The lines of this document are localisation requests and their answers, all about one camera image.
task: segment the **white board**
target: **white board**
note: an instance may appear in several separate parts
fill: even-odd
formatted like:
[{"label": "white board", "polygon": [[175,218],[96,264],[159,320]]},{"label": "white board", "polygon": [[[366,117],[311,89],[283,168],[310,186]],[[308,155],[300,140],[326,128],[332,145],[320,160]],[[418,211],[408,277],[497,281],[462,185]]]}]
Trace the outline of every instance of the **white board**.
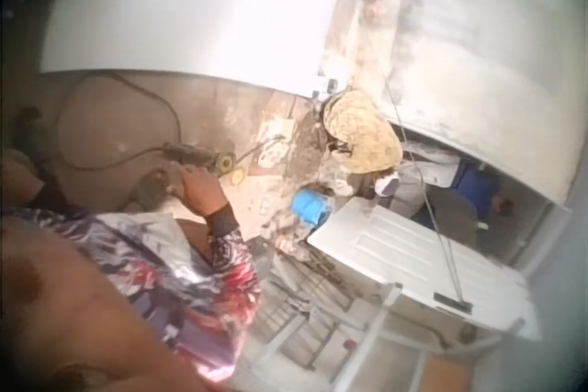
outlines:
[{"label": "white board", "polygon": [[381,284],[402,284],[402,294],[429,308],[489,330],[540,339],[525,278],[478,252],[451,242],[459,284],[471,313],[435,299],[458,300],[437,235],[416,222],[354,197],[318,228],[308,242]]},{"label": "white board", "polygon": [[41,70],[192,73],[311,96],[336,0],[56,0]]},{"label": "white board", "polygon": [[359,87],[397,123],[390,73],[407,128],[565,204],[588,124],[587,1],[389,2],[396,23],[368,33],[382,67]]}]

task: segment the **wire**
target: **wire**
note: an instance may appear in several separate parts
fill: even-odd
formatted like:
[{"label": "wire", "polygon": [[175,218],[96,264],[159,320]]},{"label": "wire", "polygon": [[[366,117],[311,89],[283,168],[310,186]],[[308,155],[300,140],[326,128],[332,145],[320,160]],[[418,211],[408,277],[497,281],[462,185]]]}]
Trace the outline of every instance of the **wire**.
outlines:
[{"label": "wire", "polygon": [[257,143],[257,145],[255,145],[255,147],[246,151],[243,155],[241,155],[239,158],[237,158],[237,160],[235,161],[235,165],[237,165],[239,162],[241,162],[242,160],[247,158],[249,155],[252,155],[256,151],[259,151],[259,150],[263,149],[264,147],[273,146],[274,144],[278,143],[279,141],[282,141],[285,139],[286,139],[286,137],[284,135],[276,135],[275,137],[272,137],[269,140],[265,140],[263,142]]},{"label": "wire", "polygon": [[63,115],[63,110],[71,103],[72,99],[75,97],[74,92],[75,90],[85,81],[91,79],[91,78],[99,78],[99,77],[105,77],[105,78],[109,78],[111,80],[114,80],[116,82],[122,83],[125,86],[127,86],[128,88],[132,89],[135,92],[138,92],[139,94],[146,96],[148,98],[151,98],[154,101],[157,101],[158,103],[163,104],[167,110],[169,110],[170,114],[172,115],[173,119],[174,119],[174,123],[175,123],[175,142],[177,143],[181,143],[182,142],[182,128],[180,125],[180,119],[179,116],[177,115],[177,113],[175,112],[174,108],[160,95],[156,94],[153,91],[150,91],[148,89],[145,89],[142,86],[139,86],[138,84],[135,84],[133,82],[131,82],[130,80],[127,80],[126,78],[122,77],[121,75],[118,75],[117,73],[90,73],[88,75],[85,75],[84,77],[80,78],[79,80],[77,80],[67,91],[67,93],[65,94],[65,97],[63,98],[63,101],[61,102],[61,105],[57,111],[57,116],[55,118],[55,122],[54,122],[54,130],[56,132],[56,140],[57,140],[57,156],[58,158],[68,167],[70,167],[71,169],[77,170],[79,172],[100,172],[100,171],[104,171],[107,169],[112,169],[114,167],[119,167],[122,164],[125,164],[127,162],[131,162],[143,155],[146,155],[148,153],[152,153],[155,151],[162,151],[164,146],[158,146],[158,147],[150,147],[147,149],[143,149],[142,151],[137,151],[136,153],[133,153],[132,155],[126,156],[124,158],[121,158],[119,160],[116,160],[114,162],[110,162],[108,164],[104,164],[104,165],[97,165],[97,166],[84,166],[84,165],[78,165],[78,164],[74,164],[73,162],[67,160],[65,158],[65,156],[63,155],[62,149],[61,149],[61,143],[60,143],[60,125],[61,125],[61,121],[62,121],[62,115]]},{"label": "wire", "polygon": [[[390,85],[388,84],[386,74],[384,73],[384,70],[382,69],[381,63],[379,62],[379,57],[378,57],[378,55],[376,53],[376,49],[371,41],[371,37],[369,36],[368,30],[364,29],[364,31],[366,33],[366,37],[367,37],[367,41],[369,43],[369,46],[372,49],[372,52],[374,53],[374,55],[376,56],[376,60],[378,61],[378,67],[379,67],[380,73],[382,75],[382,78],[384,79],[384,85],[386,88],[386,92],[387,92],[388,96],[390,97],[390,101],[391,101],[392,105],[394,106],[394,112],[396,113],[396,119],[398,121],[398,125],[401,128],[402,137],[404,139],[404,142],[407,142],[408,137],[406,135],[406,129],[404,128],[404,125],[402,124],[401,114],[398,111],[398,107],[396,106],[394,96],[392,94],[392,91],[390,90]],[[441,244],[441,249],[443,250],[443,255],[445,257],[447,269],[449,270],[449,276],[451,277],[451,283],[453,284],[453,287],[456,290],[456,294],[458,295],[459,300],[461,302],[463,302],[464,301],[463,291],[461,289],[461,283],[459,282],[458,268],[456,266],[455,257],[453,255],[453,247],[451,246],[451,241],[449,239],[447,239],[447,246],[449,249],[449,253],[447,254],[445,245],[443,243],[443,237],[441,236],[441,233],[439,233],[439,228],[437,227],[437,222],[435,220],[435,214],[433,213],[433,206],[431,205],[431,201],[429,200],[429,196],[426,193],[426,186],[425,186],[425,182],[424,182],[423,172],[421,171],[418,164],[416,163],[416,160],[414,159],[413,153],[411,151],[408,151],[408,153],[409,153],[409,156],[411,157],[411,162],[414,165],[414,169],[417,171],[417,173],[419,174],[419,177],[421,179],[421,184],[422,184],[422,188],[423,188],[423,195],[424,195],[424,203],[426,204],[426,208],[429,212],[429,216],[431,217],[431,220],[433,221],[433,227],[435,228],[435,233],[437,235],[437,238],[439,239],[439,243]]]}]

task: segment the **electric cable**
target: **electric cable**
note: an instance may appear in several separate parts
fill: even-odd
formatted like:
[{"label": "electric cable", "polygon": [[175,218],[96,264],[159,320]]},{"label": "electric cable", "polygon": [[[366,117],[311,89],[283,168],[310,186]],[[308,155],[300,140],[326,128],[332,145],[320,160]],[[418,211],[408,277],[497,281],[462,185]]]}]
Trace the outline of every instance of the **electric cable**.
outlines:
[{"label": "electric cable", "polygon": [[101,172],[101,171],[105,171],[105,170],[112,169],[115,167],[119,167],[122,164],[125,164],[127,162],[131,162],[131,161],[133,161],[143,155],[146,155],[147,153],[151,153],[151,152],[155,152],[155,151],[162,151],[164,149],[164,146],[149,147],[147,149],[137,151],[136,153],[133,153],[129,156],[126,156],[126,157],[121,158],[119,160],[116,160],[114,162],[109,162],[107,164],[96,165],[96,166],[84,166],[84,165],[75,164],[65,158],[65,156],[63,155],[63,152],[61,149],[61,143],[60,143],[60,126],[61,126],[61,122],[62,122],[63,110],[71,103],[72,99],[75,97],[74,92],[77,90],[78,87],[80,87],[80,85],[82,85],[87,80],[90,80],[92,78],[100,78],[100,77],[109,78],[111,80],[114,80],[116,82],[124,84],[125,86],[132,89],[133,91],[138,92],[140,95],[151,98],[152,100],[157,101],[158,103],[161,103],[162,105],[164,105],[174,119],[175,142],[177,142],[177,143],[182,142],[182,129],[181,129],[181,125],[180,125],[179,116],[175,112],[174,108],[162,96],[156,94],[153,91],[145,89],[144,87],[139,86],[138,84],[135,84],[135,83],[131,82],[130,80],[127,80],[126,78],[124,78],[121,75],[118,75],[117,73],[90,73],[90,74],[85,75],[82,78],[78,79],[68,89],[67,93],[65,94],[65,97],[63,98],[63,100],[57,110],[57,116],[56,116],[55,122],[53,124],[54,130],[55,130],[56,144],[57,144],[57,156],[65,165],[67,165],[71,169],[77,170],[78,172]]},{"label": "electric cable", "polygon": [[[392,91],[390,90],[390,85],[388,84],[386,74],[384,73],[382,65],[379,61],[378,54],[376,53],[376,49],[371,41],[371,37],[369,36],[368,31],[366,29],[364,29],[364,31],[366,33],[366,37],[367,37],[367,41],[369,43],[369,46],[372,49],[372,52],[373,52],[374,56],[376,57],[376,60],[378,61],[378,67],[379,67],[380,73],[382,75],[382,78],[384,79],[384,85],[385,85],[386,92],[387,92],[388,96],[390,97],[390,101],[394,107],[394,112],[396,113],[396,119],[398,121],[398,126],[401,129],[402,138],[403,138],[404,142],[407,142],[408,137],[406,135],[406,129],[404,128],[404,125],[402,124],[401,114],[398,110],[398,107],[396,106],[396,102],[394,101],[394,96],[392,94]],[[458,296],[459,301],[463,302],[464,301],[463,290],[461,289],[461,283],[459,282],[458,268],[456,266],[455,257],[453,255],[453,247],[451,246],[451,240],[447,239],[447,246],[449,249],[449,253],[447,253],[446,246],[444,245],[444,242],[443,242],[443,237],[441,236],[441,233],[439,233],[439,228],[437,227],[437,223],[435,220],[435,214],[433,212],[433,206],[431,205],[431,201],[429,200],[429,196],[426,193],[426,184],[424,182],[423,172],[421,171],[418,164],[416,163],[416,160],[414,159],[413,153],[411,151],[408,151],[408,153],[411,158],[411,162],[414,165],[414,169],[417,171],[417,173],[419,174],[419,177],[421,179],[421,184],[422,184],[423,194],[424,194],[424,203],[426,204],[426,208],[429,212],[429,216],[431,217],[431,220],[433,221],[433,227],[435,229],[435,233],[437,235],[437,238],[439,239],[439,243],[441,245],[441,249],[442,249],[443,255],[445,257],[447,269],[449,270],[449,276],[451,277],[451,283],[456,290],[456,294]]]}]

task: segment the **skin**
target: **skin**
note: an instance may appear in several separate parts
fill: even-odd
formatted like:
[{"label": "skin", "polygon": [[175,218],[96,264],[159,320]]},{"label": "skin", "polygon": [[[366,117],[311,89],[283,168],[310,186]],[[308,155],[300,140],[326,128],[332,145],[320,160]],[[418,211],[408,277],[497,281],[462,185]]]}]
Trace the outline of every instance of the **skin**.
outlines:
[{"label": "skin", "polygon": [[[200,216],[228,204],[218,180],[204,171],[183,170],[182,183],[170,191]],[[24,165],[2,161],[3,206],[26,204],[43,185]],[[188,220],[178,224],[190,245],[210,258],[208,228]],[[90,386],[98,392],[222,390],[171,354],[69,241],[21,219],[3,218],[0,250],[0,342],[30,386],[65,392]],[[80,381],[85,386],[79,387]]]}]

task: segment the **white wall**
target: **white wall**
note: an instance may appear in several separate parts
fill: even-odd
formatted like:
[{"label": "white wall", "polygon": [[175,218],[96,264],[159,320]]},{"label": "white wall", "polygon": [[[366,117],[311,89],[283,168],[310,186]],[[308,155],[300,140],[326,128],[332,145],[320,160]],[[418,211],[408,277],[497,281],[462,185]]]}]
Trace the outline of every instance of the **white wall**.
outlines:
[{"label": "white wall", "polygon": [[[569,222],[529,281],[544,340],[511,339],[481,361],[474,392],[570,390],[588,360],[588,151],[571,190]],[[550,241],[548,231],[535,242]]]},{"label": "white wall", "polygon": [[[403,124],[563,204],[588,119],[586,0],[394,0],[385,48]],[[374,70],[364,84],[397,122]]]}]

